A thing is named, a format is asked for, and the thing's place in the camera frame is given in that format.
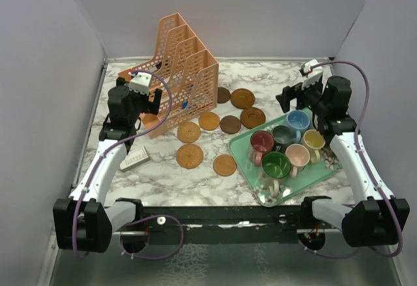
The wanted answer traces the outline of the brown ringed wooden coaster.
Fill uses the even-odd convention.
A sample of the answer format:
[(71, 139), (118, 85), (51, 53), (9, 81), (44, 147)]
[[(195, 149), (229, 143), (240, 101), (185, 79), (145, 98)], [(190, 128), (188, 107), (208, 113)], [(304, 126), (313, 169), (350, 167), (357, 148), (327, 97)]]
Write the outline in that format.
[(237, 89), (231, 93), (231, 103), (239, 109), (252, 107), (255, 103), (254, 94), (248, 89)]

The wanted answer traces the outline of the peach mesh file organizer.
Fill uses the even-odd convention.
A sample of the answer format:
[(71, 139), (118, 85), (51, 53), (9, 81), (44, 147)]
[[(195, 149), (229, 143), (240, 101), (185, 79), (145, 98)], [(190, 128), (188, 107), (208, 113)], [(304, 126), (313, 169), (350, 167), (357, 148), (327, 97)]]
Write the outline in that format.
[(160, 109), (157, 115), (141, 114), (142, 125), (149, 129), (163, 117), (167, 119), (149, 133), (151, 139), (217, 106), (219, 62), (179, 13), (159, 21), (153, 58), (119, 72), (118, 76), (130, 81), (133, 70), (154, 72), (164, 78), (173, 97), (171, 111), (168, 111), (169, 95), (164, 84), (158, 79), (152, 80), (150, 99), (154, 98), (156, 89), (162, 90)]

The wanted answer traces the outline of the dark brown wooden coaster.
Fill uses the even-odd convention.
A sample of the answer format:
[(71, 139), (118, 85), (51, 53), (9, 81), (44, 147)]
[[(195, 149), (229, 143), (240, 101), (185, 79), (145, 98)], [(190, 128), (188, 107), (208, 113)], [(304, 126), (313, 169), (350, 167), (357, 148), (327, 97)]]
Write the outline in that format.
[(225, 87), (218, 87), (217, 103), (224, 104), (231, 98), (231, 93)]

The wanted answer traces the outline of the dark walnut coaster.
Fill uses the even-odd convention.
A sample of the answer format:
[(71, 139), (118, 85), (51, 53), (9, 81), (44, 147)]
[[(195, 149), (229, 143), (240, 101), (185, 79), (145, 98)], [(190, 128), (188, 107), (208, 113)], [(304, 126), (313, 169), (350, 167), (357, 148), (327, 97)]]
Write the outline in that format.
[(221, 119), (220, 128), (226, 134), (235, 134), (241, 129), (241, 121), (236, 116), (227, 115)]

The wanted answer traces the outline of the light wooden coaster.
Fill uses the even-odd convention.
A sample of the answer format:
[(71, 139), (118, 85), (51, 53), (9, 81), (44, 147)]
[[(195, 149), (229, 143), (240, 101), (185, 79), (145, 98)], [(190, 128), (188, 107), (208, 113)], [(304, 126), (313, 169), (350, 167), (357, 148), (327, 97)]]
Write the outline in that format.
[(228, 177), (236, 171), (237, 164), (232, 156), (222, 154), (214, 159), (213, 168), (218, 175)]
[(220, 124), (220, 118), (213, 112), (204, 112), (199, 117), (199, 125), (202, 129), (212, 131), (217, 129)]

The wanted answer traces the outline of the mint green tray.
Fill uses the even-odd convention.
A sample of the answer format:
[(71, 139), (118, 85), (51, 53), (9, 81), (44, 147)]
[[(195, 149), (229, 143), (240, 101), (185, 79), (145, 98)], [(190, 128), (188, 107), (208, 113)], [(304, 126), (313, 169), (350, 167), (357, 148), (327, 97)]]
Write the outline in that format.
[(252, 130), (236, 136), (229, 142), (229, 151), (237, 163), (250, 190), (255, 194), (258, 202), (265, 207), (279, 205), (319, 182), (341, 171), (341, 165), (334, 153), (323, 149), (320, 151), (321, 160), (316, 164), (308, 164), (298, 177), (287, 177), (280, 183), (280, 191), (276, 198), (270, 195), (269, 189), (261, 185), (258, 179), (260, 169), (248, 159), (250, 136), (258, 130), (271, 130), (284, 123), (285, 115), (268, 121)]

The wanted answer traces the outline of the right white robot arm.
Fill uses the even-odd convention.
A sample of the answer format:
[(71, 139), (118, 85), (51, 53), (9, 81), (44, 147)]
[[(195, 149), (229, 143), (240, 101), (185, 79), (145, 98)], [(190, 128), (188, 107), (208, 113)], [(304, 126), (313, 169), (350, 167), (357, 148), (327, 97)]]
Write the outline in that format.
[(326, 196), (307, 197), (299, 220), (307, 228), (324, 221), (339, 229), (351, 247), (401, 246), (410, 207), (389, 190), (367, 155), (356, 121), (347, 113), (351, 93), (348, 79), (332, 76), (326, 83), (284, 87), (276, 97), (284, 112), (296, 100), (297, 108), (306, 107), (317, 117), (319, 133), (342, 165), (355, 200), (349, 208)]

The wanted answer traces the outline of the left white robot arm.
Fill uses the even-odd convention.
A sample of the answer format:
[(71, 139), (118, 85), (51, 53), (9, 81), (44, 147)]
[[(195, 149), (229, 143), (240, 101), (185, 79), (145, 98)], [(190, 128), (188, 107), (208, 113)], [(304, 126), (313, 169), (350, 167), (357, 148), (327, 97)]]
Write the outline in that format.
[(68, 198), (56, 200), (53, 220), (57, 245), (76, 255), (103, 253), (114, 232), (124, 225), (137, 230), (144, 215), (136, 199), (119, 199), (110, 207), (104, 202), (113, 178), (134, 142), (142, 113), (157, 115), (162, 97), (160, 89), (150, 99), (153, 74), (138, 72), (126, 81), (118, 78), (108, 91), (108, 115), (98, 136), (95, 156), (82, 181)]

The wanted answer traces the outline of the light wooden front coaster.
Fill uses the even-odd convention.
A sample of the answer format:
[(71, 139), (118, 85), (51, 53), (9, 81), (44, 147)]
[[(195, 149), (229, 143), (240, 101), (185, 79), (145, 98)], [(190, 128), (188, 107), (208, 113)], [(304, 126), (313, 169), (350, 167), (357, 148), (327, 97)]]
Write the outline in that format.
[(236, 171), (237, 164), (232, 156), (222, 154), (214, 159), (213, 168), (218, 175), (228, 177)]

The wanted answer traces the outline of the light blue mug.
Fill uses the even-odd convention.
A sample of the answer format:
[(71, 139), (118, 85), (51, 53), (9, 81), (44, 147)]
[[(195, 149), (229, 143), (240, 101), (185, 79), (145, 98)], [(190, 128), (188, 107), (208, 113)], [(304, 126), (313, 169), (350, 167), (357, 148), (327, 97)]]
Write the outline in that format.
[(310, 123), (310, 117), (306, 112), (295, 110), (286, 114), (283, 125), (290, 129), (293, 143), (300, 143), (304, 133), (309, 129)]

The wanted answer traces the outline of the grey mug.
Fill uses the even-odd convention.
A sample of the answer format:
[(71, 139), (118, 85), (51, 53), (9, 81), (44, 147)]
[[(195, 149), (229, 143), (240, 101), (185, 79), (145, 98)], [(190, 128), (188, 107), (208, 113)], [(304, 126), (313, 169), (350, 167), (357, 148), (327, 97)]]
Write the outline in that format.
[(271, 134), (274, 138), (274, 148), (277, 152), (284, 154), (286, 149), (293, 144), (292, 131), (284, 125), (275, 126)]

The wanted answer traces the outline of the yellow mug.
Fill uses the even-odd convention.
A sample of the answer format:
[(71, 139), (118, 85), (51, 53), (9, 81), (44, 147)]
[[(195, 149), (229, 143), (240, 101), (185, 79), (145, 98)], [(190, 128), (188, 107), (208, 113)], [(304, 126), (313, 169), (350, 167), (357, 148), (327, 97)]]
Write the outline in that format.
[(312, 164), (319, 162), (321, 159), (320, 150), (325, 146), (323, 136), (317, 130), (307, 130), (301, 139), (301, 143), (309, 151), (310, 162)]

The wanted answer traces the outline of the red pink mug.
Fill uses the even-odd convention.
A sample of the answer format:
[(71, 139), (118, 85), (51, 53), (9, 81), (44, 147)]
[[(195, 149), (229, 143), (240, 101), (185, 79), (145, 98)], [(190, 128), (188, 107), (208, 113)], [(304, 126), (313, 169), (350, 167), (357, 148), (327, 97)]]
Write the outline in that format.
[(248, 146), (248, 159), (259, 167), (263, 156), (269, 153), (274, 147), (272, 134), (264, 130), (254, 132), (250, 137)]

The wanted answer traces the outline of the green mug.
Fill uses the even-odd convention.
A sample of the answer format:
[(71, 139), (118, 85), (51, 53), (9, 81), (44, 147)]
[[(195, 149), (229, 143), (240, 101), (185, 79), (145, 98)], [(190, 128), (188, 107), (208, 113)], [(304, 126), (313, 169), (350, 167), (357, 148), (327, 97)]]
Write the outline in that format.
[(269, 152), (261, 160), (258, 181), (269, 190), (270, 196), (277, 198), (280, 186), (289, 177), (291, 163), (286, 155), (280, 152)]

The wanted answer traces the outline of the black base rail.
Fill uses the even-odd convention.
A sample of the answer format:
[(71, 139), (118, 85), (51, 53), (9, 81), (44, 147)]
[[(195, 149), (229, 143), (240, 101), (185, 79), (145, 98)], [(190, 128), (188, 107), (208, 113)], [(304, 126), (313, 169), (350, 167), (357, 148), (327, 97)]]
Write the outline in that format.
[(298, 235), (323, 232), (331, 226), (310, 220), (304, 205), (183, 206), (140, 205), (137, 219), (115, 236), (128, 246), (183, 244), (296, 244)]

